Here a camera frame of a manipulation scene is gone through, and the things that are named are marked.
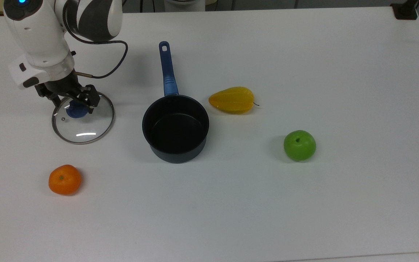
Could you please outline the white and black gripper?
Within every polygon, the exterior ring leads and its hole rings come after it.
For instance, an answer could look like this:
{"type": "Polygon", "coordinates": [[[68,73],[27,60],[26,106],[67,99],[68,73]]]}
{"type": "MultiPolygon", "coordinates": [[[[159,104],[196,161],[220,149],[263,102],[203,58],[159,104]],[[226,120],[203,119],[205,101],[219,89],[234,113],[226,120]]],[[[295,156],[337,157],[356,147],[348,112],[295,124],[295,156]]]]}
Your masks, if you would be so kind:
{"type": "Polygon", "coordinates": [[[50,100],[55,107],[61,104],[60,95],[73,94],[74,114],[92,114],[100,96],[93,85],[80,85],[74,65],[73,56],[48,67],[31,65],[27,57],[20,56],[8,65],[8,69],[17,88],[24,90],[34,86],[38,96],[50,100]]]}

